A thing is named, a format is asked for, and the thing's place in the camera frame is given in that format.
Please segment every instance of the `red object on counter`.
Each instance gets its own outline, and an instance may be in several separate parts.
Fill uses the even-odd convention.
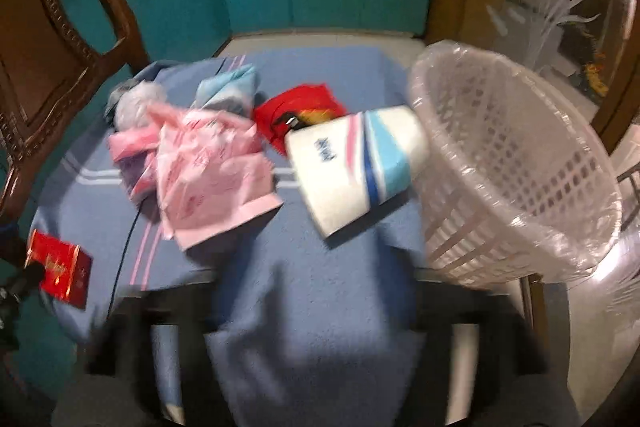
[[[92,259],[78,245],[33,230],[29,238],[27,262],[45,267],[40,288],[53,298],[84,310]]]
[[[260,133],[273,148],[287,155],[284,137],[292,129],[289,116],[301,126],[324,123],[341,116],[347,110],[334,99],[325,84],[302,84],[270,98],[254,109],[254,121]]]

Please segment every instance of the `laundry basket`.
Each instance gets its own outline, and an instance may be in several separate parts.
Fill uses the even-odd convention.
[[[455,42],[425,49],[410,97],[431,152],[415,183],[430,267],[469,286],[593,272],[620,192],[589,123],[532,71]]]

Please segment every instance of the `pink stripe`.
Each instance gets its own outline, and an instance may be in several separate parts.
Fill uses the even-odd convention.
[[[356,152],[356,135],[358,133],[358,115],[352,114],[349,117],[349,129],[347,131],[347,170],[349,171],[349,176],[351,180],[353,180],[353,163]]]
[[[151,270],[151,263],[156,256],[156,248],[158,248],[158,243],[160,242],[160,236],[162,235],[162,224],[158,224],[158,230],[156,231],[156,238],[154,239],[153,245],[151,245],[151,251],[149,252],[149,258],[146,260],[146,268],[145,268],[145,276],[142,278],[142,285],[140,285],[140,289],[145,290],[146,284],[149,282],[149,271]]]
[[[140,243],[140,248],[138,248],[138,256],[136,257],[136,263],[133,266],[133,273],[131,274],[131,279],[129,280],[129,285],[134,285],[136,283],[136,275],[138,275],[138,268],[140,267],[140,260],[142,260],[142,253],[145,251],[146,238],[149,236],[149,230],[151,230],[151,226],[153,225],[154,220],[156,219],[156,215],[158,214],[158,207],[154,209],[153,216],[146,223],[145,233],[142,236],[142,243]]]

